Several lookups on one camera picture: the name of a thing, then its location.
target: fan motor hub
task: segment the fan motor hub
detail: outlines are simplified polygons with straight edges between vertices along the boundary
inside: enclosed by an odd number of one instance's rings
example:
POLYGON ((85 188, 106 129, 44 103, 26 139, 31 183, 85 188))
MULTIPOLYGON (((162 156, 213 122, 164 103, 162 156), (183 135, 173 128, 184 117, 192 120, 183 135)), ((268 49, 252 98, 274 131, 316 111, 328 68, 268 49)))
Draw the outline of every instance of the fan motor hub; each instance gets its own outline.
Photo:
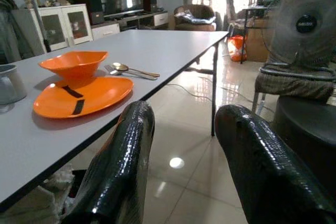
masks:
POLYGON ((305 34, 312 32, 317 26, 317 19, 311 15, 303 15, 296 23, 296 30, 305 34))

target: power cord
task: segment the power cord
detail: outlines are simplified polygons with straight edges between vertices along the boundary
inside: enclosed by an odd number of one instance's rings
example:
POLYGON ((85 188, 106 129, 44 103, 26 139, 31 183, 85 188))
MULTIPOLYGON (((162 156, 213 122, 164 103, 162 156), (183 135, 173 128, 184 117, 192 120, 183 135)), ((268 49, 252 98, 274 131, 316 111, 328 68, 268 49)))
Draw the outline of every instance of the power cord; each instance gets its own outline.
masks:
MULTIPOLYGON (((212 80, 210 80, 209 78, 201 77, 201 76, 199 76, 199 78, 208 80, 209 82, 213 83, 212 80)), ((212 101, 209 97, 205 97, 205 96, 201 96, 201 95, 195 95, 195 94, 189 92, 185 87, 183 87, 183 86, 181 86, 181 85, 179 85, 179 84, 170 83, 170 84, 167 84, 167 86, 177 86, 177 87, 182 88, 185 92, 187 92, 188 94, 192 95, 193 97, 204 98, 204 99, 207 99, 207 100, 209 100, 209 101, 212 101)), ((239 92, 237 92, 237 91, 235 91, 235 90, 228 89, 228 88, 224 88, 224 87, 219 87, 219 88, 221 88, 221 89, 223 89, 223 90, 226 90, 226 91, 229 91, 229 92, 232 92, 232 93, 235 93, 235 94, 241 96, 242 98, 244 98, 246 101, 248 101, 248 102, 250 102, 250 103, 253 103, 252 100, 248 99, 247 97, 245 97, 244 95, 242 95, 241 93, 239 93, 239 92)), ((268 111, 272 112, 273 114, 275 114, 275 111, 274 111, 274 110, 272 110, 272 109, 270 109, 270 108, 268 108, 268 107, 266 107, 266 106, 263 106, 263 108, 265 108, 266 110, 268 110, 268 111)))

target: spoon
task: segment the spoon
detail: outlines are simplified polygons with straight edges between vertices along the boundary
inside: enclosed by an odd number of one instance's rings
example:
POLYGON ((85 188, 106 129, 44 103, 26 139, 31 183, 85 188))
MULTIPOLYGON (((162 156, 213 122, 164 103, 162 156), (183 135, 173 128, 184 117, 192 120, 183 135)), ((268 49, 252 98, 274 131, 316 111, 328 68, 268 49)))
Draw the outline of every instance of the spoon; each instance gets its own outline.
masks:
POLYGON ((121 63, 118 63, 118 62, 115 62, 113 64, 111 64, 111 66, 117 70, 117 71, 121 71, 121 72, 126 72, 126 71, 135 71, 135 72, 138 72, 138 73, 142 73, 142 74, 145 74, 147 76, 152 76, 152 77, 160 77, 160 74, 158 73, 149 73, 149 72, 145 72, 145 71, 140 71, 140 70, 136 70, 136 69, 133 69, 133 68, 129 68, 127 65, 125 64, 121 64, 121 63))
POLYGON ((105 66, 106 70, 108 71, 108 73, 112 76, 119 76, 121 75, 123 72, 125 73, 130 73, 133 74, 135 76, 141 77, 141 78, 145 78, 148 80, 152 80, 155 81, 157 80, 157 77, 152 77, 152 76, 148 76, 146 74, 141 74, 141 73, 136 73, 136 72, 128 72, 128 71, 119 71, 119 70, 115 70, 113 67, 111 67, 111 65, 106 65, 105 66))

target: plastic bag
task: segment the plastic bag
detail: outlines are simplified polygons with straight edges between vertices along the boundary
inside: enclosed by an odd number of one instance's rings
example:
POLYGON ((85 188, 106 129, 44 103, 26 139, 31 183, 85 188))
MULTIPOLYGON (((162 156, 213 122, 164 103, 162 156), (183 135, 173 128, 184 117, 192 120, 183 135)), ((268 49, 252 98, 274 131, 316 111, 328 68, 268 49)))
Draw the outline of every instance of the plastic bag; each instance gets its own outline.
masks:
MULTIPOLYGON (((243 36, 237 35, 228 39, 227 47, 229 49, 230 58, 232 61, 240 61, 242 56, 241 48, 243 47, 243 36)), ((244 45, 243 60, 247 59, 246 43, 244 45)))

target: white table top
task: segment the white table top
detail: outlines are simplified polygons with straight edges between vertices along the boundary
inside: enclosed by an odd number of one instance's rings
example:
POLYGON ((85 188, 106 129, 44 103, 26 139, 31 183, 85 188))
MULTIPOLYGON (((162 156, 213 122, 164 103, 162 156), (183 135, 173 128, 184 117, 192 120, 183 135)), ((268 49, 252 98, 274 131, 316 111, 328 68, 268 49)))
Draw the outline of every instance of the white table top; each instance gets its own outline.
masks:
POLYGON ((107 130, 102 128, 115 120, 129 103, 166 84, 226 35, 224 31, 130 30, 16 62, 28 95, 9 107, 8 112, 0 108, 0 209, 12 204, 9 202, 31 190, 33 183, 43 181, 48 173, 73 158, 74 152, 79 153, 97 139, 103 134, 101 131, 107 130), (99 75, 106 73, 103 66, 107 63, 121 62, 160 73, 161 77, 156 81, 131 78, 133 93, 117 106, 75 119, 44 119, 33 112, 33 102, 45 87, 60 79, 37 63, 72 50, 108 51, 99 75))

